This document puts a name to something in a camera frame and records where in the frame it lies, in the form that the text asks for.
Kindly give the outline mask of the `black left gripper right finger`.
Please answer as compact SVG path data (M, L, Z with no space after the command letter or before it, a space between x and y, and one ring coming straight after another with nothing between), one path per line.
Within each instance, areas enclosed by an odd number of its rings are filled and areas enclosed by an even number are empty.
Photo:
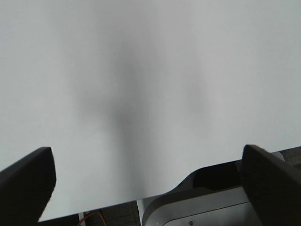
M301 171L256 145L245 145L242 187L264 226L301 224Z

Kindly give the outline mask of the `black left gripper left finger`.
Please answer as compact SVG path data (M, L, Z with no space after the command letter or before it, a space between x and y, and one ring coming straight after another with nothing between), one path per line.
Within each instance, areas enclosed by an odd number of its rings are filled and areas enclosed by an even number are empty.
M56 185L53 153L41 147L0 172L0 224L35 226Z

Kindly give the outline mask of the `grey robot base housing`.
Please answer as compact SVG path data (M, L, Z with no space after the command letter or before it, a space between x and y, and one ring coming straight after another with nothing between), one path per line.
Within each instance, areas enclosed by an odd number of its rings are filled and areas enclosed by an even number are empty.
M200 168L171 191L137 200L142 226L260 226L240 180L241 160Z

